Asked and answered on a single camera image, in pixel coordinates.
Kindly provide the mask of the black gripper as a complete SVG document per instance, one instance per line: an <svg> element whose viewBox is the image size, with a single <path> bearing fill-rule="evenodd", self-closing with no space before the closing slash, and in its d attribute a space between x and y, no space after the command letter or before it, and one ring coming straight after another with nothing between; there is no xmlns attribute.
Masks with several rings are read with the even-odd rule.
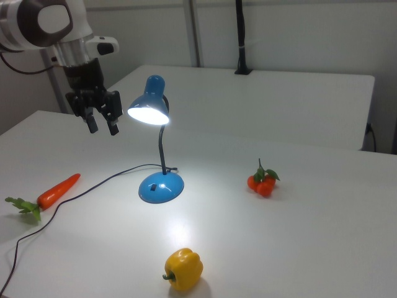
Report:
<svg viewBox="0 0 397 298"><path fill-rule="evenodd" d="M91 113L95 108L107 120L111 136L118 134L118 118L122 116L120 93L106 90L99 60L63 69L72 89L66 98L75 116L86 119L90 133L96 133L98 127Z"/></svg>

